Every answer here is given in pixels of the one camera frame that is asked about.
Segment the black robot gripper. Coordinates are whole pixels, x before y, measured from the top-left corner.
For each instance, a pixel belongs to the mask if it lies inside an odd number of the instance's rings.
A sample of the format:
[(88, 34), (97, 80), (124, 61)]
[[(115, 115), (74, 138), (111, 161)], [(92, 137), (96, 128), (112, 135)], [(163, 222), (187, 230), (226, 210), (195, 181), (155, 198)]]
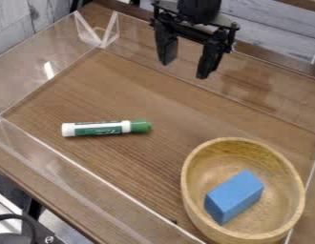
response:
[(222, 0), (151, 0), (149, 25), (155, 31), (156, 52), (165, 66), (178, 54), (178, 37), (204, 45), (196, 65), (196, 78), (206, 79), (218, 68), (222, 53), (232, 50), (237, 22), (220, 14)]

